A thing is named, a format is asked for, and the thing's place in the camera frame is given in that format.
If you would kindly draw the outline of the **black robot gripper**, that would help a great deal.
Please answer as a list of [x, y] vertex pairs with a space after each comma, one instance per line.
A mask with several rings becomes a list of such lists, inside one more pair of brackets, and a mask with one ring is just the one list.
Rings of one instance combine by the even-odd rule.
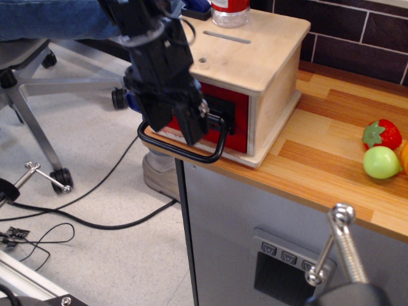
[[185, 20], [160, 18], [155, 29], [122, 37], [132, 67], [126, 71], [126, 86], [136, 98], [143, 118], [154, 131], [178, 120], [182, 135], [193, 146], [208, 133], [208, 103], [191, 76], [193, 57], [184, 32]]

